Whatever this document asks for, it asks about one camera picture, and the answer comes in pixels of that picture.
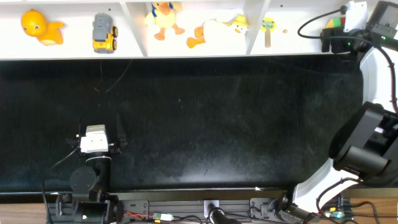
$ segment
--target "toy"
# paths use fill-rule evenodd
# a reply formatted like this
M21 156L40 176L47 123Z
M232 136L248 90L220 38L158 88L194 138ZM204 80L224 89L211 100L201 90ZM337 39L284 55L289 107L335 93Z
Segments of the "toy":
M266 48L271 47L271 32L276 28L276 23L271 18L264 18L261 24L261 31L266 33Z
M63 27L62 22L47 22L45 17L36 10L29 10L22 15L21 25L24 32L36 37L37 40L46 45L63 44L62 34L59 28Z
M177 2L153 2L152 11L145 18L145 23L149 25L158 25L160 27L160 32L155 34L154 37L157 40L165 39L165 31L167 28L173 27L175 34L180 35L185 32L185 29L179 28L175 21L177 20L177 15L174 10L181 11L182 6Z
M203 26L195 28L195 37L187 39L187 45L190 49L198 44L212 42L220 44L227 42L228 37L234 34L244 34L248 30L249 24L244 15L238 14L232 22L216 22L215 20L206 21Z
M95 15L93 22L93 47L94 52L100 54L113 53L118 47L115 38L119 31L113 25L113 20L106 14Z

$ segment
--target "black tabletop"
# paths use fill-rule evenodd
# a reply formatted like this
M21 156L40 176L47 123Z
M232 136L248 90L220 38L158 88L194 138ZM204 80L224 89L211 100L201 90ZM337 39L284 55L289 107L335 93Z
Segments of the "black tabletop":
M112 158L113 192L291 187L362 103L349 55L137 59L115 84L129 62L0 62L0 192L38 192L79 118L112 141L118 113L129 148ZM84 161L54 169L47 189L69 190Z

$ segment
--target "wooden handle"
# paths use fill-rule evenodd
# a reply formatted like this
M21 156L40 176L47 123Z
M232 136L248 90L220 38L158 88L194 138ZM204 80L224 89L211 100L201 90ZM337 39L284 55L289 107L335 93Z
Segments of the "wooden handle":
M266 48L271 47L271 30L266 29Z

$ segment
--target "wooden floor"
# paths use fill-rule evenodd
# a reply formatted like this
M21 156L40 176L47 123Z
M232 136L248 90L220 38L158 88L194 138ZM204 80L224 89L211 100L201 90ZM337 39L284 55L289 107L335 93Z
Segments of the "wooden floor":
M375 204L377 212L382 215L397 215L398 198L354 198L351 203L370 201ZM373 210L370 205L361 208L354 208L354 213L372 215ZM358 223L376 223L374 218L356 217ZM396 218L380 218L382 224L397 224ZM45 209L42 203L30 204L0 204L0 224L44 224Z

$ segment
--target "truck wheel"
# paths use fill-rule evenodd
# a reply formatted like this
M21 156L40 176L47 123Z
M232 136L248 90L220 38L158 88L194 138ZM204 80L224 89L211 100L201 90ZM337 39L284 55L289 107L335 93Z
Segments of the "truck wheel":
M119 35L118 28L115 26L112 28L112 35L113 35L113 37L118 37L118 35Z
M113 42L112 42L112 48L113 48L113 50L116 50L117 47L118 47L118 44L116 43L116 40L113 39Z

